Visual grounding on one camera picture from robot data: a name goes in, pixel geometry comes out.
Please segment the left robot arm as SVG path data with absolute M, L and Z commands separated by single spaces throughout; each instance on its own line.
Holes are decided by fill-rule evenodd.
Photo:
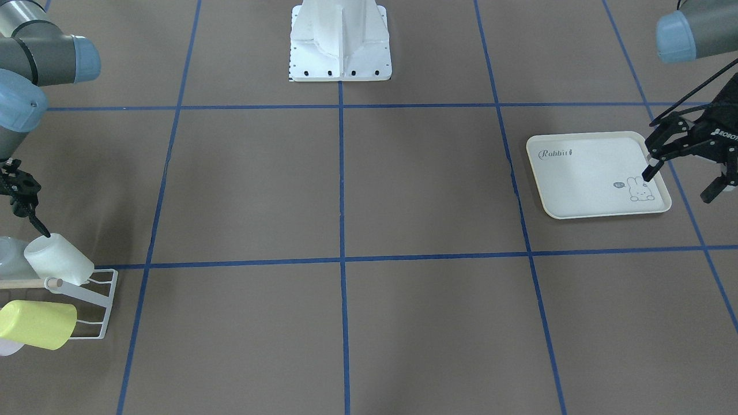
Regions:
M 665 63 L 694 61 L 736 51 L 735 1 L 680 1 L 677 10 L 657 22 L 657 55 Z M 709 204 L 736 188 L 737 81 L 731 77 L 705 105 L 679 110 L 681 98 L 654 118 L 645 141 L 648 166 L 643 181 L 651 181 L 662 166 L 678 157 L 700 157 L 720 165 L 721 173 L 701 192 Z

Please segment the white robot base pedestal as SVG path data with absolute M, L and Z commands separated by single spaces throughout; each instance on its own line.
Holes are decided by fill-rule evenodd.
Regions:
M 375 1 L 303 1 L 292 8 L 288 79 L 387 81 L 393 74 L 387 10 Z

